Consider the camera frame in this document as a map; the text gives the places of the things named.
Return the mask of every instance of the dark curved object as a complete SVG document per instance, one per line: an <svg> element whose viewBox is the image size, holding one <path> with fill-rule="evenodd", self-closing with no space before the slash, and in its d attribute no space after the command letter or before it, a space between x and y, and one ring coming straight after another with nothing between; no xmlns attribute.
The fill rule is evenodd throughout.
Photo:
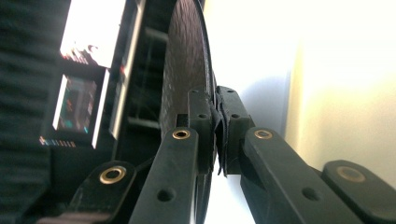
<svg viewBox="0 0 396 224"><path fill-rule="evenodd" d="M201 5L196 0L176 3L168 32L160 115L162 137L176 127L177 114L187 114L188 91L205 86L213 102L215 79Z"/></svg>

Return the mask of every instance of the display screen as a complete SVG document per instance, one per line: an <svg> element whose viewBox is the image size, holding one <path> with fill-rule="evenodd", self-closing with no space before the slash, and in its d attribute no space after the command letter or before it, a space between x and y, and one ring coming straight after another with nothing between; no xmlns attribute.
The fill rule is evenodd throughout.
<svg viewBox="0 0 396 224"><path fill-rule="evenodd" d="M52 123L55 130L88 133L96 83L79 77L64 75Z"/></svg>
<svg viewBox="0 0 396 224"><path fill-rule="evenodd" d="M72 0L61 45L62 57L111 67L125 0Z"/></svg>

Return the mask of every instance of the brass ring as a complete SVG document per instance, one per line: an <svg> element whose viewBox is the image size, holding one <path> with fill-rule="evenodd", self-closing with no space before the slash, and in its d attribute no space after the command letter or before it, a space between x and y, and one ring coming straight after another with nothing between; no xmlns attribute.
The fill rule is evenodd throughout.
<svg viewBox="0 0 396 224"><path fill-rule="evenodd" d="M265 130L257 130L254 132L254 135L260 139L270 139L273 137L272 133L265 131Z"/></svg>
<svg viewBox="0 0 396 224"><path fill-rule="evenodd" d="M178 140L186 139L190 137L190 132L187 130L174 131L172 136Z"/></svg>
<svg viewBox="0 0 396 224"><path fill-rule="evenodd" d="M119 174L115 177L108 177L107 175L113 171L117 172ZM100 174L100 182L102 182L103 184L107 184L107 185L115 184L115 183L119 182L120 180L122 180L125 177L125 174L126 174L126 169L124 167L113 166L113 167L106 169L105 171L103 171Z"/></svg>
<svg viewBox="0 0 396 224"><path fill-rule="evenodd" d="M361 183L366 180L364 174L362 174L359 170L348 166L337 167L337 174L339 174L345 180L349 180L351 182Z"/></svg>

